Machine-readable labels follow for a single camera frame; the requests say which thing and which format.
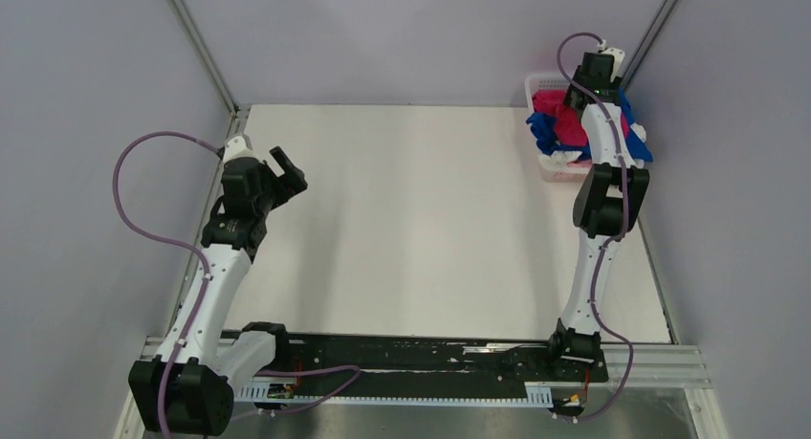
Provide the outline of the magenta t shirt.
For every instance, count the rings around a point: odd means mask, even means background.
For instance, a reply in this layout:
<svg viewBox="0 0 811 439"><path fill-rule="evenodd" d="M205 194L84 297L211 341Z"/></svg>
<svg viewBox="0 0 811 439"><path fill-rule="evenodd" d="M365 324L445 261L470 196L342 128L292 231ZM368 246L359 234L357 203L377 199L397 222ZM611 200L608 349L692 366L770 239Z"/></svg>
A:
<svg viewBox="0 0 811 439"><path fill-rule="evenodd" d="M559 143L565 146L587 146L588 138L581 126L580 115L564 102L565 96L565 90L538 90L532 95L532 105L536 112L555 120L552 130Z"/></svg>

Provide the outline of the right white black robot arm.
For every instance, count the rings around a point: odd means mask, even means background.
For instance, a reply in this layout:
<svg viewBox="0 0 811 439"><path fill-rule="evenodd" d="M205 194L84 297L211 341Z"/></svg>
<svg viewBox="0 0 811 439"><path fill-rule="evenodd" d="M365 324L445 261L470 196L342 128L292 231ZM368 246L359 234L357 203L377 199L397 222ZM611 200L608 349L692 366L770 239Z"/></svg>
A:
<svg viewBox="0 0 811 439"><path fill-rule="evenodd" d="M603 356L599 308L619 243L636 223L649 173L632 158L622 127L617 49L586 53L564 98L586 134L592 165L573 206L579 253L570 296L549 340L546 365L570 379Z"/></svg>

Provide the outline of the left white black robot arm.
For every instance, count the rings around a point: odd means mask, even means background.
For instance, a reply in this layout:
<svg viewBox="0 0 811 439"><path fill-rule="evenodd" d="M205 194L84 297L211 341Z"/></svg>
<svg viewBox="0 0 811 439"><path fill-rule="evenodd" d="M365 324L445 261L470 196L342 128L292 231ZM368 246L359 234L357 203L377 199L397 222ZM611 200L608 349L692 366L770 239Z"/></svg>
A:
<svg viewBox="0 0 811 439"><path fill-rule="evenodd" d="M267 234L268 215L308 187L281 147L270 155L280 174L247 147L222 151L222 193L193 250L198 266L186 303L152 359L134 362L128 375L149 431L218 436L230 422L236 394L256 372L280 375L292 365L282 324L251 323L230 348L219 348L236 292Z"/></svg>

